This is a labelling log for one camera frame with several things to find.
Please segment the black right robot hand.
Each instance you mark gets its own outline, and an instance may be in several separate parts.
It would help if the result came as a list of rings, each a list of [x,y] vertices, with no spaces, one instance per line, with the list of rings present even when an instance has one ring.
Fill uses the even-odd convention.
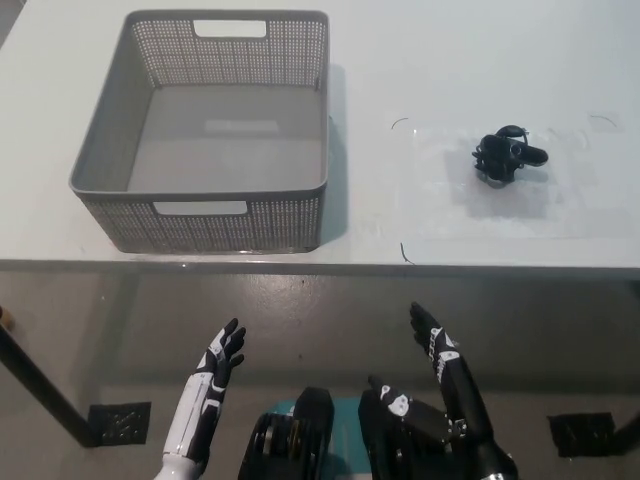
[[[368,383],[391,418],[437,444],[495,448],[494,429],[468,364],[444,327],[423,306],[409,309],[414,340],[423,348],[444,401],[440,411],[400,391],[378,376]]]

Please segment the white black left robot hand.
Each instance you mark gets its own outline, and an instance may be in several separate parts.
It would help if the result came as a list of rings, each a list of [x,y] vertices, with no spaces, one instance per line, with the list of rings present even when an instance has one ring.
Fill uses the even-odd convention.
[[[164,454],[203,463],[221,415],[232,371],[244,360],[240,352],[246,328],[233,318],[211,341],[188,377],[164,445]]]

